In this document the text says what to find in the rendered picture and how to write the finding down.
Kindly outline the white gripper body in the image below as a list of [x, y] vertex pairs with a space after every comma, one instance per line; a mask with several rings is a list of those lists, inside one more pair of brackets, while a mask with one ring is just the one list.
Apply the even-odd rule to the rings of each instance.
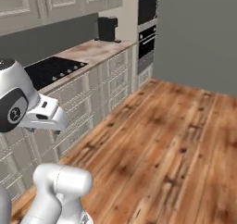
[[29, 129], [64, 131], [68, 124], [66, 113], [60, 106], [56, 106], [49, 109], [38, 107], [27, 112], [19, 126]]

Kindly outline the pale wide drawer front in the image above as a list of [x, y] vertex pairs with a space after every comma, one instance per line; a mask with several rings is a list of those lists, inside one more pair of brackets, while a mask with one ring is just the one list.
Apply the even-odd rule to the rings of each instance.
[[62, 87], [52, 91], [49, 96], [58, 100], [61, 106], [65, 106], [76, 99], [81, 101], [90, 96], [89, 74], [85, 73], [76, 79], [67, 82]]
[[74, 131], [72, 131], [64, 140], [56, 147], [59, 156], [64, 155], [71, 147], [81, 140], [93, 128], [93, 118], [89, 117], [83, 121]]
[[81, 119], [92, 112], [91, 96], [76, 98], [66, 103], [63, 108], [68, 116], [69, 123]]

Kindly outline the pale base cupboard door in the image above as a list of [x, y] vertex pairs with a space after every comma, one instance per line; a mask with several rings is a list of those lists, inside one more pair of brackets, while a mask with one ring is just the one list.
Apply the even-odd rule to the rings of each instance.
[[12, 201], [32, 186], [32, 173], [38, 165], [56, 162], [54, 146], [51, 131], [16, 129], [0, 133], [0, 184], [7, 188]]

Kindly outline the black hob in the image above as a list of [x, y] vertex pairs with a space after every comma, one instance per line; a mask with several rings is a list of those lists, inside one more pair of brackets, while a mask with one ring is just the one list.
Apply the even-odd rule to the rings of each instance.
[[39, 91], [85, 66], [86, 62], [51, 56], [24, 69], [30, 76], [34, 88]]

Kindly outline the pale narrow drawer front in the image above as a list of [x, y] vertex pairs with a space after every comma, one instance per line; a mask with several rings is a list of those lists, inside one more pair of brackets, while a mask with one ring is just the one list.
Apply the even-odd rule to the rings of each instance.
[[108, 60], [108, 76], [112, 77], [120, 70], [122, 70], [128, 63], [128, 51], [122, 51], [121, 53], [113, 56]]
[[108, 83], [109, 94], [112, 95], [122, 85], [128, 82], [128, 71], [125, 69]]
[[128, 96], [128, 86], [119, 87], [109, 98], [109, 109], [113, 110]]

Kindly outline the pale drawer under oven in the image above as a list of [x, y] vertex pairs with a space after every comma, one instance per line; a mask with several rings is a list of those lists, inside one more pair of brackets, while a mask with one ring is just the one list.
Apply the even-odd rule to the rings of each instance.
[[153, 66], [149, 66], [143, 72], [141, 72], [138, 76], [138, 86], [141, 87], [144, 83], [146, 83], [151, 77], [153, 73]]

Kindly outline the black coffee machine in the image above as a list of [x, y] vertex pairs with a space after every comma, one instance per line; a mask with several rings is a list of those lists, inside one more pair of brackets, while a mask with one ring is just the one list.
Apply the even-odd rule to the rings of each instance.
[[99, 17], [97, 19], [98, 37], [96, 41], [120, 43], [116, 38], [116, 27], [118, 26], [117, 17]]

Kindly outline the black built-in oven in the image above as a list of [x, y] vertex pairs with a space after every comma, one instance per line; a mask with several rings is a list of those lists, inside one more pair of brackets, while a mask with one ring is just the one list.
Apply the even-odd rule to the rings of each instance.
[[156, 26], [152, 26], [139, 33], [138, 74], [142, 73], [154, 62], [155, 41]]

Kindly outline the black microwave oven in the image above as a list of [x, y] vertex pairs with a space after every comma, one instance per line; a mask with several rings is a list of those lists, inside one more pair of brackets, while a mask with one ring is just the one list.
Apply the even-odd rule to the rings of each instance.
[[145, 22], [156, 18], [158, 0], [139, 0], [138, 2], [138, 24], [142, 25]]

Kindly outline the pale wall cupboard run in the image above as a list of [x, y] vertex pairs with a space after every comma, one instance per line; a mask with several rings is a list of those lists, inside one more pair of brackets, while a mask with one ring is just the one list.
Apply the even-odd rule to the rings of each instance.
[[122, 6], [122, 0], [0, 0], [0, 36]]

